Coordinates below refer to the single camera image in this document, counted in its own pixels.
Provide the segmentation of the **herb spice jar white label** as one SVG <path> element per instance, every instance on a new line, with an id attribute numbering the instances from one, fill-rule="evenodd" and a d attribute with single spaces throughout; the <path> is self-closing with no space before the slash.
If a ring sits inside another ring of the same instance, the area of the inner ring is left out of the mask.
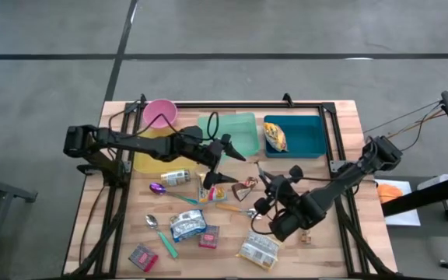
<path id="1" fill-rule="evenodd" d="M 191 181 L 189 170 L 175 170 L 160 175 L 161 181 L 167 186 L 178 186 Z"/>

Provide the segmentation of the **white plastic container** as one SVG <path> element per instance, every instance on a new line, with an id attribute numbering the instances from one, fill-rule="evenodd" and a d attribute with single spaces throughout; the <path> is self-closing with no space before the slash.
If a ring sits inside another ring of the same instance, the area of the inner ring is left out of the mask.
<path id="1" fill-rule="evenodd" d="M 426 189 L 427 187 L 431 187 L 433 185 L 440 184 L 447 180 L 448 180 L 448 174 L 442 174 L 442 175 L 433 177 L 429 180 L 421 182 L 420 184 L 418 184 L 417 190 L 420 191 L 420 190 Z"/>

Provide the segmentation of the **grey side table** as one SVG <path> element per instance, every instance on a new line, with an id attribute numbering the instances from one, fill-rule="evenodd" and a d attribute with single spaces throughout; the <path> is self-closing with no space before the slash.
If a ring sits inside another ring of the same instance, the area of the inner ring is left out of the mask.
<path id="1" fill-rule="evenodd" d="M 378 176 L 379 180 L 407 181 L 411 192 L 427 177 Z M 406 276 L 448 280 L 448 269 L 439 266 L 448 261 L 448 222 L 444 212 L 448 200 L 416 208 L 420 226 L 387 226 L 397 269 Z"/>

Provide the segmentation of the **red grey packet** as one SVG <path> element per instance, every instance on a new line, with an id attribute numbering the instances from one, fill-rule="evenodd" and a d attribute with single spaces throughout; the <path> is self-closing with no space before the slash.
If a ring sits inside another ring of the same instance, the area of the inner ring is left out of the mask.
<path id="1" fill-rule="evenodd" d="M 142 271 L 150 272 L 159 260 L 159 256 L 144 244 L 139 243 L 128 260 Z"/>

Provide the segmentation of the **purple spoon teal handle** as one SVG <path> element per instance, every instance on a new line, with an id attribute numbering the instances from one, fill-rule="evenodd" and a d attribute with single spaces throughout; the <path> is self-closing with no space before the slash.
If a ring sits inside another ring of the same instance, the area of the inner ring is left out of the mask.
<path id="1" fill-rule="evenodd" d="M 169 192 L 162 184 L 159 184 L 159 183 L 151 183 L 149 185 L 149 189 L 151 192 L 153 192 L 154 194 L 157 194 L 157 195 L 168 195 L 168 196 L 171 196 L 174 198 L 178 198 L 182 201 L 185 201 L 190 205 L 198 205 L 198 202 L 196 200 L 194 200 L 192 198 L 185 197 L 180 194 Z"/>

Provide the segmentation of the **smoked paprika tin red lid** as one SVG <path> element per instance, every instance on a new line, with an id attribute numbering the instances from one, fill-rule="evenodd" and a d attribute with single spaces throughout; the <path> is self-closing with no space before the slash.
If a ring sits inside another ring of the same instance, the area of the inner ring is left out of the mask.
<path id="1" fill-rule="evenodd" d="M 219 242 L 219 230 L 218 226 L 207 225 L 206 230 L 200 235 L 198 246 L 215 249 Z"/>

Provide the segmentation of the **yellow plastic bin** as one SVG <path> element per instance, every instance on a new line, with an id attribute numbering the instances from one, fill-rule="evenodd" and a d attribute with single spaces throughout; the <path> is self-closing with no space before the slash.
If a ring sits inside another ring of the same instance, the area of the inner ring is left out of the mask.
<path id="1" fill-rule="evenodd" d="M 170 128 L 150 128 L 139 134 L 141 137 L 157 138 L 172 134 Z M 174 161 L 165 163 L 153 159 L 144 153 L 135 153 L 134 169 L 139 173 L 168 173 L 175 170 L 193 170 L 197 163 L 184 157 L 179 157 Z"/>

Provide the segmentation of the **pink plastic bowl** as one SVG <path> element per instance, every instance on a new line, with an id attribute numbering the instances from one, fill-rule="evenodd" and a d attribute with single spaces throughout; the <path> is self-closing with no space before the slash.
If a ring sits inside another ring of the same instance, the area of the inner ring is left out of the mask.
<path id="1" fill-rule="evenodd" d="M 174 124 L 178 115 L 178 109 L 171 100 L 157 99 L 149 102 L 143 110 L 144 124 L 152 124 L 152 128 L 167 128 Z"/>

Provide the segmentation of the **black aluminium table frame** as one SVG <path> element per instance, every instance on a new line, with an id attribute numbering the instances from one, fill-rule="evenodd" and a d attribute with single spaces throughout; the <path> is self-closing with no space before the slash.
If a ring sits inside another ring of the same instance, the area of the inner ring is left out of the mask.
<path id="1" fill-rule="evenodd" d="M 98 128 L 128 135 L 146 131 L 142 114 L 148 100 L 107 102 Z M 313 102 L 260 101 L 253 102 L 179 102 L 175 131 L 198 126 L 198 118 L 218 112 L 246 113 L 256 117 L 257 126 L 267 115 L 315 115 L 321 119 L 325 130 L 327 151 L 317 159 L 268 158 L 265 147 L 254 156 L 240 161 L 222 155 L 218 172 L 238 181 L 256 177 L 259 184 L 242 202 L 244 208 L 254 206 L 265 196 L 257 165 L 273 175 L 289 177 L 289 170 L 298 165 L 305 177 L 293 183 L 298 194 L 327 185 L 327 179 L 340 175 L 339 168 L 355 162 L 369 142 L 362 135 L 359 117 L 352 101 Z M 75 221 L 63 275 L 70 279 L 109 278 L 393 278 L 395 262 L 385 219 L 374 183 L 369 175 L 348 189 L 327 211 L 326 217 L 308 229 L 311 244 L 300 241 L 302 229 L 280 241 L 269 233 L 268 223 L 278 209 L 272 208 L 259 221 L 252 221 L 244 214 L 217 208 L 214 204 L 201 206 L 205 221 L 218 226 L 219 242 L 215 249 L 198 246 L 198 239 L 191 237 L 175 243 L 170 234 L 170 218 L 191 210 L 191 205 L 168 195 L 150 191 L 151 183 L 162 184 L 169 192 L 193 195 L 199 185 L 198 173 L 207 173 L 208 167 L 200 165 L 190 171 L 191 181 L 178 186 L 167 186 L 161 173 L 139 173 L 134 169 L 136 152 L 108 148 L 102 153 L 109 159 L 121 160 L 128 185 L 111 187 L 103 182 L 103 174 L 89 167 L 83 160 L 80 171 L 86 175 L 84 189 Z M 153 215 L 159 229 L 177 250 L 172 258 L 154 229 L 148 227 L 145 217 Z M 256 264 L 237 257 L 236 254 L 249 230 L 266 235 L 282 243 L 278 262 L 266 271 Z M 150 272 L 144 272 L 128 258 L 139 243 L 154 251 L 159 260 Z"/>

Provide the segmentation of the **metal spoon wooden handle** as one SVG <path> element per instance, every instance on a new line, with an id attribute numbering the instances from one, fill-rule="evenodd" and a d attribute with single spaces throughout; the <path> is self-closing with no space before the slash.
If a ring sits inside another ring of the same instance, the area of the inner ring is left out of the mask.
<path id="1" fill-rule="evenodd" d="M 217 203 L 215 205 L 217 208 L 223 209 L 223 210 L 228 210 L 228 211 L 232 211 L 232 212 L 239 212 L 241 214 L 244 214 L 246 216 L 248 216 L 249 218 L 256 218 L 256 219 L 262 219 L 262 215 L 259 214 L 257 212 L 256 209 L 254 208 L 249 208 L 249 209 L 241 209 L 239 207 L 233 206 L 233 205 L 228 205 L 225 203 Z"/>

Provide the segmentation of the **orange red snack bag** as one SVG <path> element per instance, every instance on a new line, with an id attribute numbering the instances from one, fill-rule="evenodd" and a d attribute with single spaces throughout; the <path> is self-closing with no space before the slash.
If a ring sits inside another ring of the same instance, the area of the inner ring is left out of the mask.
<path id="1" fill-rule="evenodd" d="M 198 173 L 199 185 L 197 188 L 197 201 L 199 204 L 208 204 L 227 200 L 227 191 L 224 187 L 212 186 L 209 190 L 203 186 L 205 175 Z"/>

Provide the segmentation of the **white yellow snack bag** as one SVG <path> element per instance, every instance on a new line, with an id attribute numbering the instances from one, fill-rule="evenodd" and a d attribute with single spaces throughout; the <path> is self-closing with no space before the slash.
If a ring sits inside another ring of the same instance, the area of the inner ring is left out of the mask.
<path id="1" fill-rule="evenodd" d="M 249 230 L 236 256 L 270 271 L 278 262 L 281 247 L 282 243 L 279 241 Z"/>

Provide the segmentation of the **brown chocolate wrapper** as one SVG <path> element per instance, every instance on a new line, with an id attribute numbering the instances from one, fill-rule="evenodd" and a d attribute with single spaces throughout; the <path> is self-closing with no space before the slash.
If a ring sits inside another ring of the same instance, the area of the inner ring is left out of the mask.
<path id="1" fill-rule="evenodd" d="M 255 186 L 258 184 L 258 179 L 255 177 L 248 177 L 243 182 L 235 183 L 231 190 L 233 192 L 233 196 L 238 201 L 243 201 L 255 188 Z"/>

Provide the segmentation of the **teal blue plastic bin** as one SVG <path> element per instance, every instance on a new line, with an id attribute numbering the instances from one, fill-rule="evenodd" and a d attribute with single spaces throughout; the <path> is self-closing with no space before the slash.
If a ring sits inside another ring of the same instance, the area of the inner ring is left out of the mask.
<path id="1" fill-rule="evenodd" d="M 319 116 L 267 115 L 264 121 L 278 125 L 285 133 L 287 152 L 265 144 L 268 158 L 317 159 L 327 151 L 325 130 Z"/>

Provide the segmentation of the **orange object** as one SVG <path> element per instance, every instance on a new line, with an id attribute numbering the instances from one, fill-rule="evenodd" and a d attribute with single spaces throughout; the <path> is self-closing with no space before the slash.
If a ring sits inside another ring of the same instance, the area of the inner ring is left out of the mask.
<path id="1" fill-rule="evenodd" d="M 391 184 L 379 184 L 377 192 L 381 204 L 403 196 L 403 192 L 398 187 Z"/>

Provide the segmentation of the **light green plastic bin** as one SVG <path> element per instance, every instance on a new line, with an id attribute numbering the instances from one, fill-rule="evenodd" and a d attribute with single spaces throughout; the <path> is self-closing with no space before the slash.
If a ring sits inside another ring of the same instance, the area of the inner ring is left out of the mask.
<path id="1" fill-rule="evenodd" d="M 218 112 L 219 120 L 215 117 L 208 122 L 209 116 L 199 117 L 198 126 L 207 138 L 213 135 L 221 138 L 224 134 L 231 136 L 234 149 L 244 157 L 254 156 L 260 149 L 257 133 L 256 117 L 253 113 Z"/>

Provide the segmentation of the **blue white snack bag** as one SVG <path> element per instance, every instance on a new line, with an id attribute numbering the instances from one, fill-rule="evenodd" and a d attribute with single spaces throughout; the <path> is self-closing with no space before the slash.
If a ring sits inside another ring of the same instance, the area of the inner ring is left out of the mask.
<path id="1" fill-rule="evenodd" d="M 207 222 L 201 209 L 192 209 L 170 218 L 170 232 L 175 243 L 202 234 L 207 229 Z"/>

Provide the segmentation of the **white paper sheet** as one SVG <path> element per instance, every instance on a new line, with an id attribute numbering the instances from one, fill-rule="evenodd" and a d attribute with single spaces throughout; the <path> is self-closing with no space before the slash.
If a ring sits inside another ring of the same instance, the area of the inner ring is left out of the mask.
<path id="1" fill-rule="evenodd" d="M 379 180 L 376 182 L 379 184 L 391 184 L 398 187 L 403 196 L 411 193 L 410 184 L 407 181 L 399 180 Z M 385 217 L 385 222 L 388 226 L 420 226 L 420 220 L 416 210 L 409 210 L 396 215 L 390 215 Z"/>

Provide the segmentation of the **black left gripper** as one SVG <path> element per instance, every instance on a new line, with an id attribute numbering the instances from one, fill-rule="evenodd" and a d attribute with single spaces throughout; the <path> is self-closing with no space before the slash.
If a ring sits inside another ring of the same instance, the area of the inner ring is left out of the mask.
<path id="1" fill-rule="evenodd" d="M 209 144 L 199 145 L 199 163 L 208 167 L 210 170 L 210 172 L 206 173 L 203 181 L 203 188 L 206 190 L 209 190 L 216 184 L 239 182 L 235 178 L 218 173 L 219 163 L 223 153 L 228 157 L 246 161 L 246 158 L 233 147 L 231 135 L 229 134 L 223 134 L 221 138 L 217 138 Z"/>

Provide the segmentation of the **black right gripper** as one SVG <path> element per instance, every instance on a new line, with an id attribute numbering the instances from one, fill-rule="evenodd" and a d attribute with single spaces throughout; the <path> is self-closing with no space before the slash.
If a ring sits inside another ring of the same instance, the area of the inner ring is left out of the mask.
<path id="1" fill-rule="evenodd" d="M 303 171 L 295 165 L 289 170 L 289 175 L 290 177 L 272 175 L 259 168 L 259 177 L 265 186 L 265 197 L 259 198 L 254 203 L 254 208 L 259 214 L 267 214 L 272 207 L 278 209 L 278 203 L 288 208 L 299 197 L 291 183 L 298 183 L 303 177 Z"/>

